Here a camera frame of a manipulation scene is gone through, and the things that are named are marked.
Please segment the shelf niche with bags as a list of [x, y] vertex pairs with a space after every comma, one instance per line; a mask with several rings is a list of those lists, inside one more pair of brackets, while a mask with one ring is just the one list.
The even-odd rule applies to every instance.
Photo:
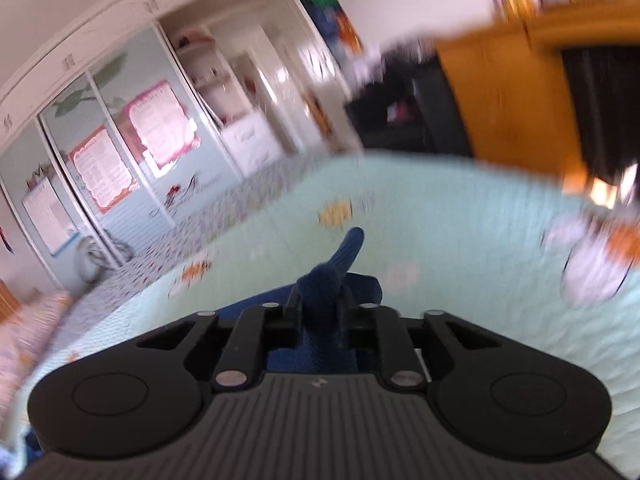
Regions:
[[299, 0], [339, 68], [362, 55], [362, 44], [338, 0]]

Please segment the heart pattern bedsheet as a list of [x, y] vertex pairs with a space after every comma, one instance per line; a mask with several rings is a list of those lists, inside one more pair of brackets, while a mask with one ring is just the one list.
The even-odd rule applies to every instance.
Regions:
[[66, 318], [96, 322], [162, 278], [185, 258], [291, 191], [308, 174], [334, 159], [320, 152], [282, 158], [232, 185], [189, 214], [104, 283], [78, 299]]

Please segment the floral pink pillow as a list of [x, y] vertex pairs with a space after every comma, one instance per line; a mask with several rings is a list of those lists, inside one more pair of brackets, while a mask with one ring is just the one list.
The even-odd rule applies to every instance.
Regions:
[[19, 304], [1, 321], [1, 419], [17, 390], [41, 359], [62, 317], [73, 303], [68, 292]]

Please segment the sliding door wardrobe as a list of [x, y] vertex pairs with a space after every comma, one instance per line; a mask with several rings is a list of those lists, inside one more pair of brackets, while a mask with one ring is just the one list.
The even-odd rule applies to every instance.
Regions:
[[194, 0], [111, 0], [1, 102], [1, 276], [83, 292], [239, 181], [160, 18]]

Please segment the white drawer shelf unit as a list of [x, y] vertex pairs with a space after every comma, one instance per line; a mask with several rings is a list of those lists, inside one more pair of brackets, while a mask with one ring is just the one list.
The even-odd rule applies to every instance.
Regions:
[[297, 153], [278, 98], [250, 53], [249, 30], [215, 32], [177, 15], [163, 18], [160, 26], [242, 176]]

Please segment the blue knit sweater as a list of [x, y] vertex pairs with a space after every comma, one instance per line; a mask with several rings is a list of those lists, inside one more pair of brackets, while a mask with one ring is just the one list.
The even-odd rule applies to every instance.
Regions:
[[377, 278], [349, 271], [364, 242], [363, 229], [348, 230], [329, 261], [320, 263], [296, 283], [238, 301], [217, 311], [223, 321], [235, 321], [250, 307], [271, 310], [297, 295], [296, 322], [302, 333], [293, 349], [268, 352], [266, 370], [291, 374], [352, 374], [358, 370], [358, 352], [344, 347], [347, 301], [374, 304], [383, 298]]

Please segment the mint quilted bee bedspread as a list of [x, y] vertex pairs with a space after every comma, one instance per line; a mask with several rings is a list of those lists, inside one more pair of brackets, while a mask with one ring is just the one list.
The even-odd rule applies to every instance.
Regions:
[[10, 437], [51, 370], [291, 284], [354, 226], [366, 234], [354, 271], [378, 279], [386, 306], [407, 318], [444, 310], [598, 376], [613, 401], [600, 454], [638, 477], [638, 212], [448, 157], [335, 157], [101, 321], [66, 320], [18, 390]]

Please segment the wooden dresser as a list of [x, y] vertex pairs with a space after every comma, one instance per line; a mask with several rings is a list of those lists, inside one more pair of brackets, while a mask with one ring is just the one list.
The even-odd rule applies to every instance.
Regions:
[[588, 0], [469, 30], [435, 48], [475, 157], [590, 187], [561, 51], [638, 44], [639, 0]]

